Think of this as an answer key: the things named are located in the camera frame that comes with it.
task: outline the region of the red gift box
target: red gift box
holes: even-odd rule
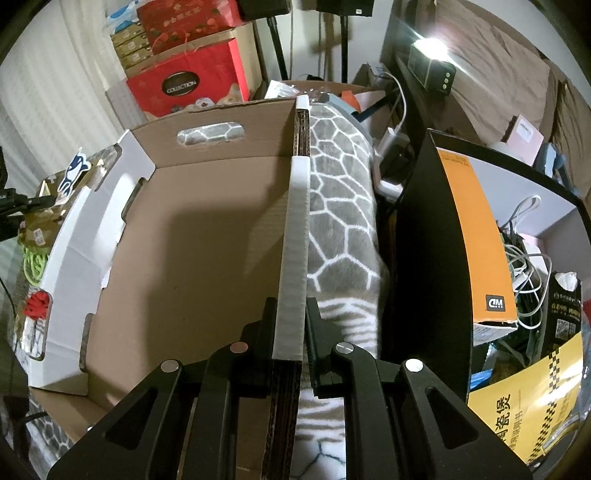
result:
[[[248,101],[249,90],[236,39],[199,48],[127,80],[139,107],[161,117],[187,105]]]
[[[244,23],[236,0],[153,0],[137,12],[155,55]]]

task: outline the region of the pink box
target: pink box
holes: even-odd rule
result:
[[[506,143],[513,153],[532,166],[543,142],[544,136],[523,115],[520,115]]]

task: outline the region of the green cord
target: green cord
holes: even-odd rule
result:
[[[43,278],[48,256],[37,254],[28,248],[24,248],[22,253],[24,256],[22,269],[24,270],[25,278],[31,285],[38,287]]]

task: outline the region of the curtain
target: curtain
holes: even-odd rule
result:
[[[123,133],[105,91],[125,74],[104,25],[107,10],[125,3],[53,0],[0,65],[0,145],[8,187],[32,195],[80,147],[93,154]],[[0,276],[9,290],[21,263],[14,240],[0,244]],[[0,293],[3,321],[12,315],[5,296]]]

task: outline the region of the checkered pattern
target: checkered pattern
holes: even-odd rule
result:
[[[558,384],[560,382],[560,358],[558,358],[558,350],[552,352],[550,354],[550,392],[558,389]],[[556,413],[556,407],[558,404],[555,401],[551,401],[548,403],[548,409],[546,409],[546,416],[544,417],[544,423],[542,424],[542,428],[540,430],[540,435],[538,436],[538,440],[535,443],[535,448],[531,452],[530,459],[528,463],[533,462],[542,454],[542,445],[548,439],[548,435],[550,435],[550,428],[552,426],[552,420],[554,418],[554,414]]]

